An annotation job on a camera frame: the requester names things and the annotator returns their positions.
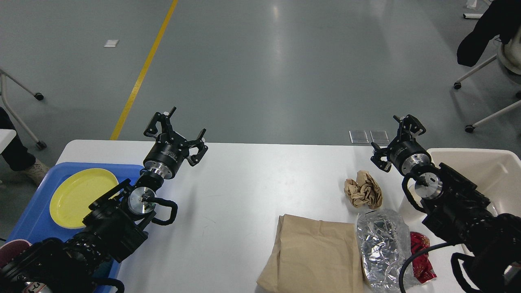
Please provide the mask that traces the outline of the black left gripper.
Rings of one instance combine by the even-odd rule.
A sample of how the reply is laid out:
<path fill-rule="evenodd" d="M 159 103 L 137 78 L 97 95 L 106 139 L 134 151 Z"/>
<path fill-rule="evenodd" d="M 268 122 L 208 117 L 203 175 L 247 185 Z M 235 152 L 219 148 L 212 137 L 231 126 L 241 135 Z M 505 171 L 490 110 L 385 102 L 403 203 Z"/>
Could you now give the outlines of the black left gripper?
<path fill-rule="evenodd" d="M 208 150 L 204 141 L 206 128 L 194 140 L 173 140 L 171 117 L 176 109 L 173 107 L 169 112 L 156 112 L 143 132 L 145 137 L 156 141 L 143 161 L 144 170 L 156 173 L 164 179 L 174 178 L 185 159 L 191 166 L 196 166 Z M 197 152 L 190 154 L 190 149 L 193 148 Z"/>

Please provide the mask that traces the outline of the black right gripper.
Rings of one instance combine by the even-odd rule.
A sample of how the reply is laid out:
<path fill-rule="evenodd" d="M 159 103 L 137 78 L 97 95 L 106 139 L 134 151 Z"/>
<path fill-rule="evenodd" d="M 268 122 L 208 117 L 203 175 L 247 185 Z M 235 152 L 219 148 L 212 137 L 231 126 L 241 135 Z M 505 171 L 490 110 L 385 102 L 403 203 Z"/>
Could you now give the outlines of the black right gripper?
<path fill-rule="evenodd" d="M 426 128 L 413 115 L 401 118 L 393 115 L 393 119 L 399 124 L 393 143 L 381 148 L 371 142 L 373 155 L 370 160 L 386 173 L 394 166 L 402 176 L 424 174 L 432 167 L 431 156 L 416 142 L 416 138 L 423 135 Z"/>

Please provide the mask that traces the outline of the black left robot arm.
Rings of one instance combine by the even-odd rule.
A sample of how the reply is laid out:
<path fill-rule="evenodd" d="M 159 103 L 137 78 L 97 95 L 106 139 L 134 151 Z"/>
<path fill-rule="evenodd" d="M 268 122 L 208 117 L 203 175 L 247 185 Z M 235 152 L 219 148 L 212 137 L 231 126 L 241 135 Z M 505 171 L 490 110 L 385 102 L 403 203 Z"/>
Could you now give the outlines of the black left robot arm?
<path fill-rule="evenodd" d="M 159 198 L 165 180 L 175 177 L 182 163 L 197 165 L 206 154 L 206 129 L 188 140 L 173 129 L 169 112 L 156 112 L 144 135 L 155 140 L 134 184 L 125 179 L 89 205 L 84 229 L 67 241 L 46 238 L 30 245 L 1 267 L 2 293 L 93 293 L 99 286 L 125 291 L 122 281 L 97 278 L 104 263 L 121 263 L 147 239 L 149 224 L 174 223 L 178 206 Z"/>

